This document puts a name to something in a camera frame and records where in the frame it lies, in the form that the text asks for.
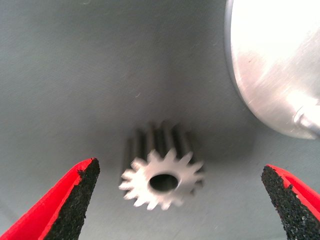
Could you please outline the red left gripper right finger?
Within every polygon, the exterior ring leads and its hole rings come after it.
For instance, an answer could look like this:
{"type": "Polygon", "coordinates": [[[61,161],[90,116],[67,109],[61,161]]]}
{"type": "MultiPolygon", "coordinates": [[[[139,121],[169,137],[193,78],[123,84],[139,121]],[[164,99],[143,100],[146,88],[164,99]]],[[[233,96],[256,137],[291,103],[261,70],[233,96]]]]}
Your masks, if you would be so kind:
{"type": "Polygon", "coordinates": [[[262,183],[288,240],[320,238],[320,194],[289,171],[267,164],[262,183]]]}

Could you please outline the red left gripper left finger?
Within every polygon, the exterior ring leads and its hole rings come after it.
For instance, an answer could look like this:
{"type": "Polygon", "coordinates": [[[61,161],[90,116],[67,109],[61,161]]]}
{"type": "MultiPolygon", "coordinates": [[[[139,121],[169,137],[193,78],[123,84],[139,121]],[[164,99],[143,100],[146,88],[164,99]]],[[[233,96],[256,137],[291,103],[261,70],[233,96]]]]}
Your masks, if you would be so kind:
{"type": "Polygon", "coordinates": [[[96,158],[77,163],[0,238],[77,240],[99,174],[96,158]]]}

